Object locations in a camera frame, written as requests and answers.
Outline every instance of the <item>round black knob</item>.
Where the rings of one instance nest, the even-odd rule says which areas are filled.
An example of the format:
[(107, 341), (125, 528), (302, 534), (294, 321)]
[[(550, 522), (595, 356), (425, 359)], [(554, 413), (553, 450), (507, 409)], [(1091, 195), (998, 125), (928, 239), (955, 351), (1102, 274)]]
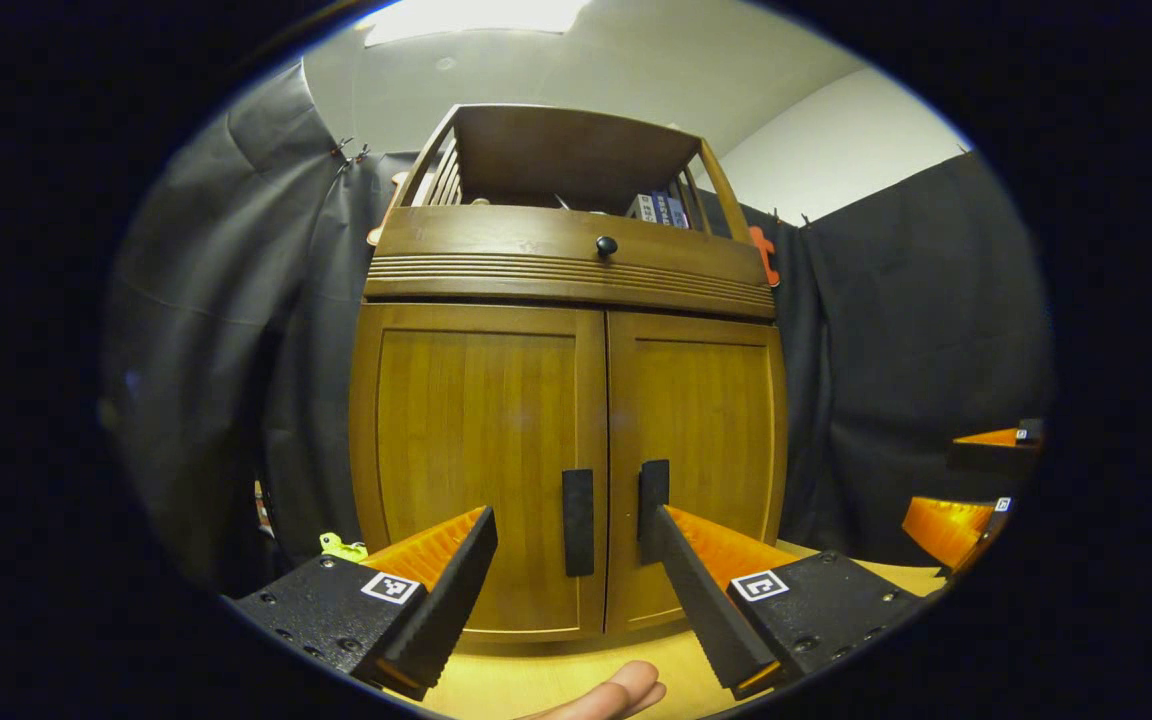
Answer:
[(594, 247), (598, 249), (599, 258), (607, 258), (608, 255), (616, 252), (617, 249), (616, 241), (605, 236), (605, 234), (594, 241)]

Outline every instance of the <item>wooden cabinet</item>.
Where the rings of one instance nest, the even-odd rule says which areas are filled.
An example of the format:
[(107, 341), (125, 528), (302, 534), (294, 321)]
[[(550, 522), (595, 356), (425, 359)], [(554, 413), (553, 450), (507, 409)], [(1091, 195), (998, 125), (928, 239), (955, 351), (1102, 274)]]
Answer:
[[(367, 547), (479, 505), (499, 547), (467, 632), (602, 631), (607, 370), (602, 313), (535, 306), (364, 305), (353, 366), (353, 473)], [(594, 471), (594, 574), (563, 566), (562, 471)]]
[(785, 491), (785, 365), (776, 328), (608, 313), (607, 632), (682, 616), (664, 567), (642, 564), (637, 473), (669, 460), (669, 503), (776, 540)]

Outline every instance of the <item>hand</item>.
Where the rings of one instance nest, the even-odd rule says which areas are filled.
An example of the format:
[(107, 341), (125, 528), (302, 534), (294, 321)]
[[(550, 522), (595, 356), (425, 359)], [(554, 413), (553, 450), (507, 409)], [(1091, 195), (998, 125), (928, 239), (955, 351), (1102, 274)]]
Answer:
[(660, 702), (666, 688), (657, 676), (654, 665), (634, 660), (576, 700), (520, 720), (622, 720)]

